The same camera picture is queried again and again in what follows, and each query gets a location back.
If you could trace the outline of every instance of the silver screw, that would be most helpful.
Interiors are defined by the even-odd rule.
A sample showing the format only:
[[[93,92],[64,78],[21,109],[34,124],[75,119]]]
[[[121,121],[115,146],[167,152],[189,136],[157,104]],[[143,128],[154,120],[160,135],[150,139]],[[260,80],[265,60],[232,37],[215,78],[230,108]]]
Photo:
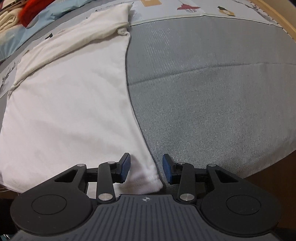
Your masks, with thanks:
[[[180,199],[183,201],[191,201],[194,199],[194,196],[190,193],[183,193],[180,195]]]
[[[98,196],[98,198],[102,201],[109,201],[113,198],[113,195],[110,193],[102,193]]]

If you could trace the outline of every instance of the folded beige towel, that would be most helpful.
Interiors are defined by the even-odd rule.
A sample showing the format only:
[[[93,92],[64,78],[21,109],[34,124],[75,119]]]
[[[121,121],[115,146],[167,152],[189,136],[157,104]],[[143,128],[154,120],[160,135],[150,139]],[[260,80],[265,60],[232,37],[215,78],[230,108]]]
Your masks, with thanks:
[[[19,22],[18,14],[22,8],[6,11],[0,15],[0,34]]]

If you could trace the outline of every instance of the pile of clothes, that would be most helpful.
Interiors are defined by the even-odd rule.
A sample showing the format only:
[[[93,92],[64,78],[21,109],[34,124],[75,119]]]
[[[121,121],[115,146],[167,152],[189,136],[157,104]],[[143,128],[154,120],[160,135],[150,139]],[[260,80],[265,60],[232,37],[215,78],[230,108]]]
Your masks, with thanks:
[[[17,24],[27,27],[54,0],[0,0],[0,34]]]

